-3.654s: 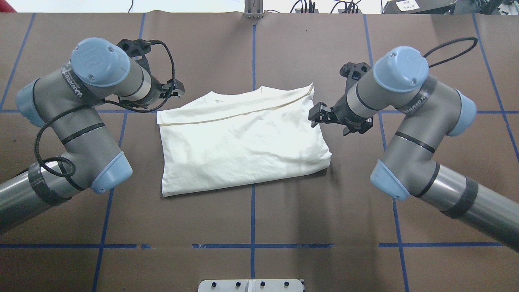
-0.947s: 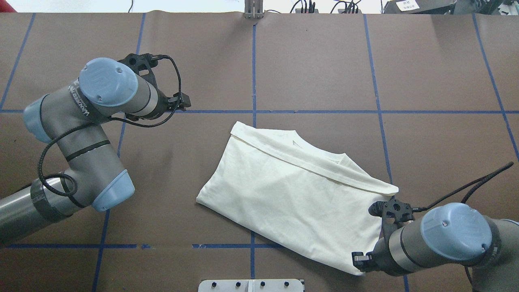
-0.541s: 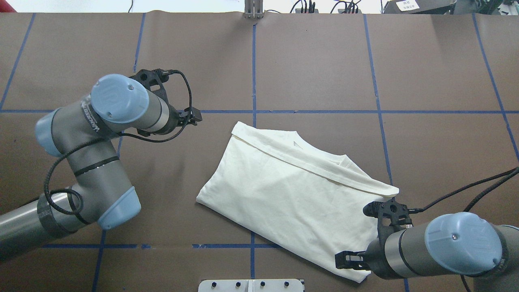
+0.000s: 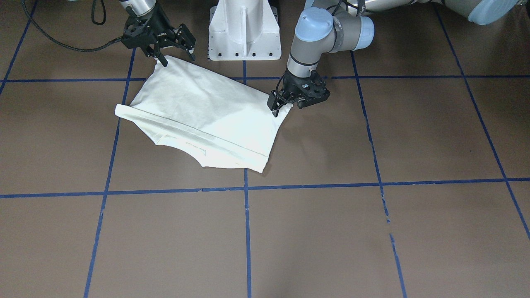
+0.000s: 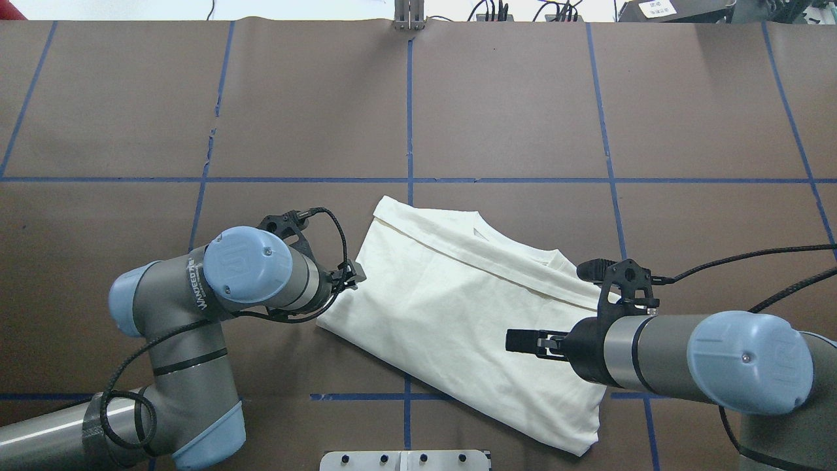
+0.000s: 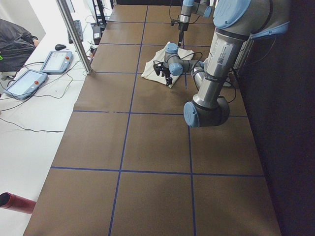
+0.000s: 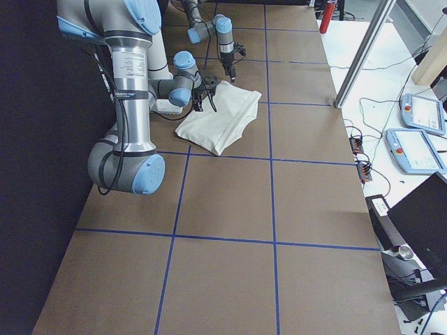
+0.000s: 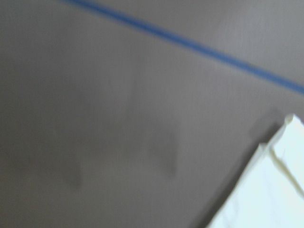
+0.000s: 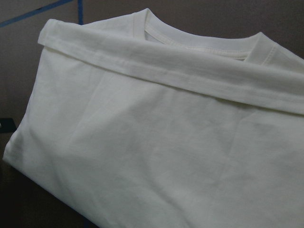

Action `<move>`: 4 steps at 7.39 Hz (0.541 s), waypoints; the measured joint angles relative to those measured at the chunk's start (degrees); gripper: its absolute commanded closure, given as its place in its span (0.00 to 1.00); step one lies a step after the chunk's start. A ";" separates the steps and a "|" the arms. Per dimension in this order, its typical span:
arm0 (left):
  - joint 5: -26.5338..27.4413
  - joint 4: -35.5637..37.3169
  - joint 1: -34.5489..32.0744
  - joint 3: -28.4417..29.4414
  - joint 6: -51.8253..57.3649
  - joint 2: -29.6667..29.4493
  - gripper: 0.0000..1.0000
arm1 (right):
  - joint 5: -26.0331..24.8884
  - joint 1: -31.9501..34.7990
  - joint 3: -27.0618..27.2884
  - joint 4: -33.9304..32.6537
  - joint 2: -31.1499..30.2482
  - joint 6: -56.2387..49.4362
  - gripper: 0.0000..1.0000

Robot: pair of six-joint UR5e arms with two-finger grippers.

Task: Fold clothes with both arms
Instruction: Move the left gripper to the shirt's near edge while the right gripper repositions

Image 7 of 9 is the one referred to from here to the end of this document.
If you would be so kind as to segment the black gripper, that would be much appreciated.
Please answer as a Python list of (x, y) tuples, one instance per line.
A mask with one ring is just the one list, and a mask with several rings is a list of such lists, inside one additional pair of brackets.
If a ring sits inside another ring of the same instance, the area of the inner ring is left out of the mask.
[(229, 53), (221, 52), (220, 59), (221, 59), (222, 66), (225, 68), (226, 76), (228, 76), (230, 81), (232, 83), (234, 83), (235, 78), (236, 78), (236, 70), (235, 70), (235, 67), (233, 66), (233, 53), (232, 52), (229, 52)]
[(202, 101), (206, 97), (206, 91), (202, 89), (194, 89), (193, 90), (193, 102), (194, 103), (194, 110), (196, 112), (202, 112)]

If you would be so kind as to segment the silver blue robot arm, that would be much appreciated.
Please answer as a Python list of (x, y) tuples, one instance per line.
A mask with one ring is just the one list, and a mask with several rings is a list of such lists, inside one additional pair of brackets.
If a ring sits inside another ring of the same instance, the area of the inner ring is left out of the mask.
[(159, 99), (193, 105), (204, 88), (192, 54), (178, 52), (170, 75), (157, 1), (58, 1), (59, 29), (68, 38), (109, 48), (105, 74), (115, 98), (116, 122), (92, 148), (88, 173), (101, 195), (149, 195), (165, 176), (151, 141), (149, 113)]
[(220, 57), (225, 75), (229, 76), (230, 81), (234, 82), (236, 70), (233, 62), (236, 44), (233, 40), (233, 24), (229, 17), (222, 14), (215, 15), (211, 20), (204, 21), (199, 10), (200, 1), (183, 0), (181, 6), (186, 13), (189, 28), (187, 35), (192, 44), (217, 37), (218, 56)]

